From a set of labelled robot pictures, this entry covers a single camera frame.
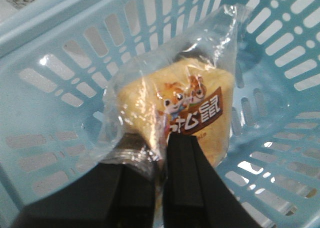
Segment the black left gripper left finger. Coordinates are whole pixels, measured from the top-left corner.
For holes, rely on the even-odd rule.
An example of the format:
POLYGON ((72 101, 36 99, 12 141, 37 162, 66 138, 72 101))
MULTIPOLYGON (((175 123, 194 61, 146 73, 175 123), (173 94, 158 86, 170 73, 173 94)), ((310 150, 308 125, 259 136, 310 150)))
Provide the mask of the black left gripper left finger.
POLYGON ((144 138, 125 133, 84 176, 25 206, 14 228, 151 228, 157 164, 144 138))

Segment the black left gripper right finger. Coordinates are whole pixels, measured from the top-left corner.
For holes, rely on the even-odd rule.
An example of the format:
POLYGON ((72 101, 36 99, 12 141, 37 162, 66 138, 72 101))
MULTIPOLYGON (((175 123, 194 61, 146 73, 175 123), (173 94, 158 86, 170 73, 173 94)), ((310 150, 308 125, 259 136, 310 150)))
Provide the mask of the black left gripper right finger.
POLYGON ((163 192, 166 228, 251 228, 253 219, 203 154, 197 138, 170 135, 163 192))

